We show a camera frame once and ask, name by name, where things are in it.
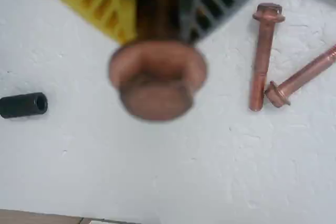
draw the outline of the black tube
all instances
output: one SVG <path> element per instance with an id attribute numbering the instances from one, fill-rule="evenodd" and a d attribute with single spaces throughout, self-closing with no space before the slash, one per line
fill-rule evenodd
<path id="1" fill-rule="evenodd" d="M 48 110 L 48 100 L 43 93 L 16 95 L 0 99 L 0 115 L 3 118 L 40 115 Z"/>

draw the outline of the blurry bolt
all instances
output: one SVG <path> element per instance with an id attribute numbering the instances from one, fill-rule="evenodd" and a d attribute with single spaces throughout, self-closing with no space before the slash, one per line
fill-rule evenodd
<path id="1" fill-rule="evenodd" d="M 172 120 L 192 107 L 206 63 L 180 40 L 179 0 L 137 0 L 137 5 L 138 38 L 114 53 L 109 77 L 130 114 Z"/>
<path id="2" fill-rule="evenodd" d="M 259 40 L 251 85 L 249 107 L 252 111 L 260 111 L 264 102 L 264 88 L 272 49 L 275 24 L 283 22 L 282 7 L 272 3 L 258 6 L 253 18 L 260 21 Z"/>
<path id="3" fill-rule="evenodd" d="M 280 86 L 277 86 L 272 81 L 265 94 L 275 107 L 280 108 L 285 104 L 290 105 L 288 97 L 291 94 L 328 69 L 335 62 L 336 45 L 310 62 Z"/>

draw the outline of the white surface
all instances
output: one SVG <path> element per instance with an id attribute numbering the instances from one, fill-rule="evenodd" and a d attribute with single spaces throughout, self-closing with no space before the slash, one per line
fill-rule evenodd
<path id="1" fill-rule="evenodd" d="M 248 111 L 260 2 L 283 5 L 269 79 L 335 43 L 335 0 L 252 0 L 201 43 L 210 77 L 168 124 L 129 117 L 107 79 L 117 44 L 58 0 L 0 0 L 0 97 L 48 114 L 0 120 L 0 208 L 142 223 L 323 223 L 336 211 L 336 66 L 292 107 Z"/>

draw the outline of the copper bolt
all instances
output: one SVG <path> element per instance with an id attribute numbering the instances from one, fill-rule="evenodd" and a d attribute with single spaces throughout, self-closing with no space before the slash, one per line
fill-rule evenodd
<path id="1" fill-rule="evenodd" d="M 137 0 L 137 5 L 138 38 L 114 53 L 109 77 L 130 114 L 172 120 L 192 107 L 206 63 L 179 38 L 179 0 Z"/>
<path id="2" fill-rule="evenodd" d="M 310 62 L 280 86 L 271 81 L 265 94 L 275 107 L 290 105 L 288 97 L 336 62 L 336 45 Z"/>
<path id="3" fill-rule="evenodd" d="M 252 111 L 260 111 L 264 103 L 264 88 L 275 24 L 283 22 L 285 17 L 282 16 L 282 7 L 280 5 L 263 3 L 258 6 L 253 18 L 260 21 L 260 27 L 249 107 Z"/>

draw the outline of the wooden floor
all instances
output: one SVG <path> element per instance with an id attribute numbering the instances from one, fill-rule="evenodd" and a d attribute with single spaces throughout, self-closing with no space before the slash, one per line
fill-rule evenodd
<path id="1" fill-rule="evenodd" d="M 40 215 L 31 212 L 0 209 L 0 224 L 89 224 L 90 220 L 80 217 Z"/>

